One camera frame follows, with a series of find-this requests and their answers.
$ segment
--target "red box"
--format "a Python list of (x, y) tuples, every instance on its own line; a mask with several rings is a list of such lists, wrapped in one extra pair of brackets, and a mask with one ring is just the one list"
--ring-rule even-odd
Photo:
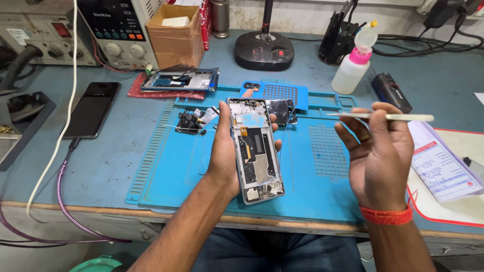
[[(174, 4), (176, 0), (167, 0), (165, 4)], [(210, 39), (212, 38), (212, 17), (210, 15), (210, 0), (202, 0), (200, 8), (200, 25), (202, 28), (202, 41), (205, 50), (209, 50)]]

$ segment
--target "workbench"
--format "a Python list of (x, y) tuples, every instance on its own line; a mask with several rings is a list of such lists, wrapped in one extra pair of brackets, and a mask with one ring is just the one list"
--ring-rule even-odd
[[(319, 42), (293, 41), (295, 59), (285, 71), (250, 71), (239, 67), (233, 58), (235, 40), (244, 32), (246, 30), (231, 30), (227, 39), (213, 38), (210, 50), (205, 52), (201, 67), (220, 68), (219, 84), (240, 86), (245, 80), (277, 81), (303, 85), (309, 91), (332, 92), (330, 83), (338, 67), (328, 66), (317, 58)], [(293, 33), (287, 33), (287, 36), (321, 38), (318, 35)], [(413, 106), (413, 113), (435, 116), (432, 126), (484, 133), (484, 124), (480, 119), (484, 116), (484, 105), (472, 94), (482, 90), (480, 76), (484, 72), (483, 57), (481, 50), (417, 58), (373, 55), (370, 69), (351, 95), (360, 107), (370, 107), (373, 101), (378, 100), (370, 82), (376, 74), (387, 72), (400, 85)], [(90, 82), (116, 81), (121, 83), (122, 88), (100, 136), (93, 140), (82, 140), (71, 157), (64, 175), (62, 194), (74, 217), (101, 233), (117, 238), (152, 241), (162, 223), (166, 223), (175, 210), (129, 205), (124, 200), (166, 100), (127, 97), (137, 73), (120, 74), (106, 68), (78, 67), (74, 105)], [(40, 66), (34, 75), (16, 83), (23, 90), (43, 91), (57, 104), (57, 108), (10, 168), (0, 173), (3, 209), (7, 219), (9, 216), (18, 220), (26, 219), (26, 202), (65, 124), (72, 82), (72, 67)], [(55, 179), (69, 144), (70, 140), (62, 141), (57, 158), (34, 199), (32, 215), (44, 222), (65, 222), (57, 206)], [(484, 244), (482, 228), (433, 223), (417, 213), (414, 213), (414, 221), (425, 240), (437, 244), (434, 252), (431, 249), (431, 253), (436, 255), (447, 248), (447, 245), (441, 247), (440, 243), (458, 244), (453, 248), (453, 254), (479, 253), (475, 248), (469, 252), (469, 247), (465, 245)], [(79, 231), (69, 223), (48, 225), (63, 231)], [(218, 226), (367, 236), (365, 227), (356, 222), (249, 214), (225, 214)]]

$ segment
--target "silicone mat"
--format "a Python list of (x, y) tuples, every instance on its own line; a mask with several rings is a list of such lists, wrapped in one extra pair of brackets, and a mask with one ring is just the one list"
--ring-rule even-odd
[[(203, 101), (169, 99), (153, 133), (146, 155), (129, 190), (126, 203), (179, 207), (207, 170), (214, 131), (205, 136), (175, 132), (178, 114), (185, 108), (205, 110), (227, 97), (238, 96), (240, 87), (219, 85)], [(286, 195), (253, 205), (242, 197), (231, 201), (229, 213), (288, 216), (358, 222), (361, 214), (348, 180), (348, 151), (334, 131), (338, 121), (326, 113), (356, 106), (352, 96), (309, 92), (308, 110), (297, 113), (298, 122), (281, 127), (274, 138), (283, 139), (280, 165)], [(206, 128), (212, 129), (214, 119)]]

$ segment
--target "jeans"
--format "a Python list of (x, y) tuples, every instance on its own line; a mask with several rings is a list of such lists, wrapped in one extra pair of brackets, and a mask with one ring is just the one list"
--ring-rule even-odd
[(353, 237), (291, 233), (278, 260), (261, 257), (239, 229), (216, 227), (192, 272), (364, 272)]

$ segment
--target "black power bank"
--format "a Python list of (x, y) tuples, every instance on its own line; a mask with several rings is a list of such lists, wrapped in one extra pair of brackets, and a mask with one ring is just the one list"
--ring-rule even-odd
[(371, 85), (380, 101), (392, 104), (403, 113), (412, 111), (412, 106), (389, 73), (378, 74), (371, 82)]

